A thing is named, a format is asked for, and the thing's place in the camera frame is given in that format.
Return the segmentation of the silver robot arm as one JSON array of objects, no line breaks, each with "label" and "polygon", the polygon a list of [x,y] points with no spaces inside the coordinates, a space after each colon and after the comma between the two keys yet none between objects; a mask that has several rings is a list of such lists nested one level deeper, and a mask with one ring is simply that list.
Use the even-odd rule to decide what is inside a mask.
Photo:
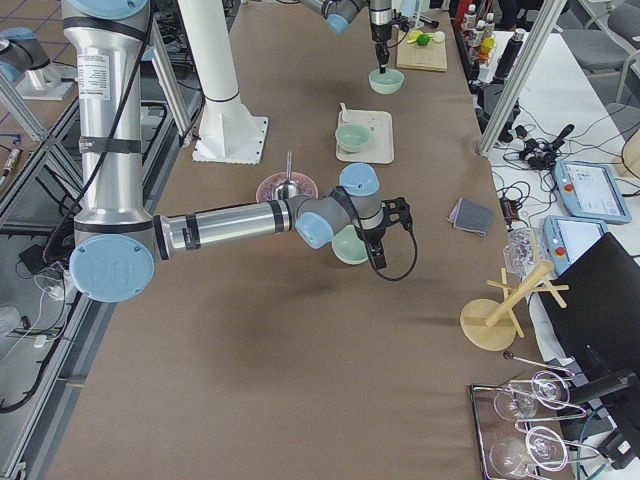
[{"label": "silver robot arm", "polygon": [[392,28],[398,27],[405,32],[409,29],[409,19],[393,7],[391,0],[301,0],[300,3],[323,17],[335,34],[344,33],[359,13],[367,10],[381,74],[387,70]]},{"label": "silver robot arm", "polygon": [[[194,158],[255,165],[261,159],[268,118],[252,116],[240,97],[221,1],[179,1],[204,95]],[[405,20],[391,1],[301,1],[346,25],[369,10],[380,73],[385,72],[392,25]],[[410,206],[403,197],[383,200],[371,166],[345,167],[338,186],[320,199],[307,194],[228,206],[174,217],[152,216],[143,205],[140,78],[151,40],[151,1],[61,1],[64,35],[77,52],[84,200],[74,217],[75,246],[69,270],[80,293],[120,303],[151,282],[157,259],[181,251],[279,234],[295,229],[314,249],[347,225],[364,241],[367,260],[380,278],[395,282],[418,259]],[[382,238],[400,223],[413,243],[408,270],[389,277]]]}]

